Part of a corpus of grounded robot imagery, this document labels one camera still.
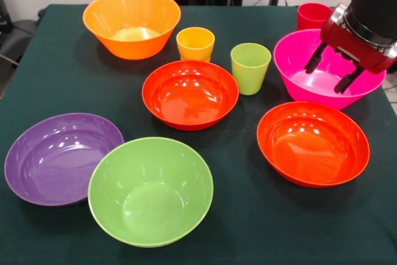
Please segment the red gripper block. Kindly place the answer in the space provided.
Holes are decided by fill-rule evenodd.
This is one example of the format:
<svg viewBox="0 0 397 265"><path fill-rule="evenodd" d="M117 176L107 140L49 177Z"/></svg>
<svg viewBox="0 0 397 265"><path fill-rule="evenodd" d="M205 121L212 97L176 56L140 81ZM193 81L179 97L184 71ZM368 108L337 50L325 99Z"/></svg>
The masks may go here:
<svg viewBox="0 0 397 265"><path fill-rule="evenodd" d="M369 29L344 4L333 9L321 28L320 39L322 42L304 67L306 74L318 67L327 46L358 65L336 84L334 92L337 94L345 93L364 70L378 74L396 66L396 38Z"/></svg>

